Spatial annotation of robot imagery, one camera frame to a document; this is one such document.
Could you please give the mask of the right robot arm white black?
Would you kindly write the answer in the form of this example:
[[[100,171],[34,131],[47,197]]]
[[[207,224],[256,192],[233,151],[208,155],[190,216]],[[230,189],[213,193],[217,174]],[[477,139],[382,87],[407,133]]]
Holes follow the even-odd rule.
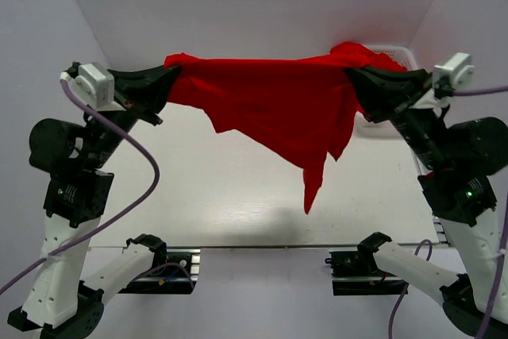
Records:
[[[497,215],[489,180],[507,165],[506,124],[484,117],[447,126],[455,93],[450,76],[373,67],[349,68],[346,75],[367,120],[390,122],[425,166],[418,182],[465,271],[439,268],[380,232],[358,244],[352,266],[416,287],[469,336],[506,337],[507,220]]]

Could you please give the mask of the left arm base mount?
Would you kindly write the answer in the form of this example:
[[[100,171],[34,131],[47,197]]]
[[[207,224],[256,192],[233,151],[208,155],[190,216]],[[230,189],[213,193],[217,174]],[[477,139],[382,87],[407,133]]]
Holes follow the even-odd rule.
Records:
[[[132,281],[120,291],[124,295],[191,295],[198,281],[199,249],[170,248],[155,271]]]

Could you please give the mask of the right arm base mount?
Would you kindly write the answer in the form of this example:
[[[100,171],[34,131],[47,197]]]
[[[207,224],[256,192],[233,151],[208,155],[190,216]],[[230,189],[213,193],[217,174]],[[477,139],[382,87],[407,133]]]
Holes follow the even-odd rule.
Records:
[[[407,293],[407,283],[373,268],[357,251],[332,251],[325,258],[331,270],[334,296],[387,296]]]

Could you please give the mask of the red t shirt pile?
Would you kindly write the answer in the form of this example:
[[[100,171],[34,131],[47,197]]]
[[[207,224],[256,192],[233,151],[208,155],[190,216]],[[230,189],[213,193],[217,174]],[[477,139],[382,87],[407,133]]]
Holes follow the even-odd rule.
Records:
[[[376,53],[362,44],[346,41],[329,50],[334,59],[338,59],[343,67],[360,69],[374,67],[384,71],[403,72],[406,68],[390,58],[386,53]]]

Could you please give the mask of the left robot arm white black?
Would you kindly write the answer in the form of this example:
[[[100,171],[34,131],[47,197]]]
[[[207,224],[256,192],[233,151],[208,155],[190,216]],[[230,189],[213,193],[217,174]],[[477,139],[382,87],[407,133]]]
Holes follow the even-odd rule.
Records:
[[[119,144],[131,141],[139,121],[159,125],[180,66],[114,71],[73,63],[60,76],[64,93],[83,112],[83,123],[46,118],[29,135],[29,163],[50,181],[44,199],[44,241],[28,298],[8,323],[43,338],[84,338],[97,327],[106,304],[132,282],[169,265],[167,246],[143,234],[94,275],[83,277],[90,239],[102,220],[114,175],[104,164]]]

